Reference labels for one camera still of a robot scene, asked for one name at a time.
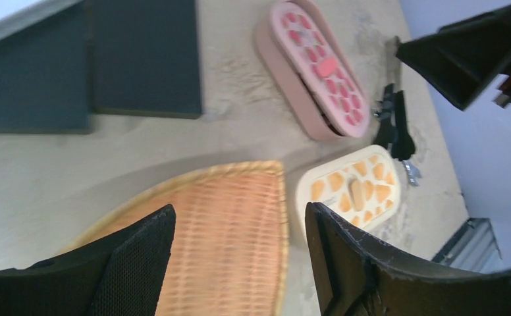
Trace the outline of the black metal tongs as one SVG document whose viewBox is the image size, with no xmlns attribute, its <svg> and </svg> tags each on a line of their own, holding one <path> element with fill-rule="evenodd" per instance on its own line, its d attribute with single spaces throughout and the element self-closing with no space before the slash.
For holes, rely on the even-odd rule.
<svg viewBox="0 0 511 316">
<path fill-rule="evenodd" d="M 404 92 L 395 91 L 394 84 L 384 87 L 381 109 L 374 113 L 379 121 L 379 129 L 373 139 L 399 161 L 409 160 L 416 153 L 416 145 L 408 130 Z"/>
</svg>

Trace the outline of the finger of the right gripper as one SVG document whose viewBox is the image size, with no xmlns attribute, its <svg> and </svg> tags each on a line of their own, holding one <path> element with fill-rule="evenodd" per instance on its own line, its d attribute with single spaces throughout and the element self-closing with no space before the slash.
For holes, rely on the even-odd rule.
<svg viewBox="0 0 511 316">
<path fill-rule="evenodd" d="M 511 104 L 511 5 L 448 24 L 398 46 L 396 56 L 465 111 L 498 75 L 495 103 Z"/>
</svg>

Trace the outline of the beige lunch box lid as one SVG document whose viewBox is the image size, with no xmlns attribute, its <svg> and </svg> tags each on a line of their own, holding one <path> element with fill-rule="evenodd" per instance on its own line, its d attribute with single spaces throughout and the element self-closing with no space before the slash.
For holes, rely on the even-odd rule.
<svg viewBox="0 0 511 316">
<path fill-rule="evenodd" d="M 379 145 L 370 145 L 302 174 L 296 185 L 294 206 L 302 232 L 306 231 L 309 202 L 321 202 L 369 232 L 397 213 L 401 193 L 390 153 Z"/>
</svg>

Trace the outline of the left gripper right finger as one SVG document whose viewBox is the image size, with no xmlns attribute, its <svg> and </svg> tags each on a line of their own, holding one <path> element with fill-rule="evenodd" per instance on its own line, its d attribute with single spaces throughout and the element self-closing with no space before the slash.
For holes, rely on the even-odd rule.
<svg viewBox="0 0 511 316">
<path fill-rule="evenodd" d="M 511 315 L 511 269 L 481 274 L 402 251 L 319 202 L 306 238 L 322 315 Z"/>
</svg>

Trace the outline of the pink lunch box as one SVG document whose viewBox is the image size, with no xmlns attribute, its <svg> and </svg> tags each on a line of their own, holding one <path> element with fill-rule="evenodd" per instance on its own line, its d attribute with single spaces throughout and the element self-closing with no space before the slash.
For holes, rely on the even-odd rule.
<svg viewBox="0 0 511 316">
<path fill-rule="evenodd" d="M 297 123 L 311 139 L 326 142 L 344 137 L 335 127 L 327 124 L 325 115 L 317 105 L 300 75 L 289 64 L 279 49 L 271 23 L 266 17 L 254 31 L 255 48 L 261 62 L 282 93 Z"/>
</svg>

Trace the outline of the woven bamboo basket tray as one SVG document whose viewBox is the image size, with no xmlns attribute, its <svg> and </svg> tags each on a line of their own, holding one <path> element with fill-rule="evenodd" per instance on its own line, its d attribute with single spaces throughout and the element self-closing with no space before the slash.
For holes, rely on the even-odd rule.
<svg viewBox="0 0 511 316">
<path fill-rule="evenodd" d="M 247 161 L 166 180 L 67 246 L 73 250 L 165 205 L 176 212 L 158 315 L 279 315 L 288 265 L 283 165 Z"/>
</svg>

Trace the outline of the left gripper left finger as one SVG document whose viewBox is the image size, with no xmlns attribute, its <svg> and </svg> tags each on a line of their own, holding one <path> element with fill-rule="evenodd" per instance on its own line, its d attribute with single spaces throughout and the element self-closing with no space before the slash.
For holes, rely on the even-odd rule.
<svg viewBox="0 0 511 316">
<path fill-rule="evenodd" d="M 0 315 L 155 315 L 175 224 L 166 205 L 75 250 L 0 271 Z"/>
</svg>

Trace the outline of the pink lunch box lid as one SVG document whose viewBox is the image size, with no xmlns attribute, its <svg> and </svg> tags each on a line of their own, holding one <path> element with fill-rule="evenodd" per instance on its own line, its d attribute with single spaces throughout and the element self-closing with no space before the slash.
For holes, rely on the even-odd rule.
<svg viewBox="0 0 511 316">
<path fill-rule="evenodd" d="M 362 137 L 370 106 L 356 75 L 317 6 L 279 1 L 267 17 L 283 55 L 310 90 L 327 124 L 344 137 Z"/>
</svg>

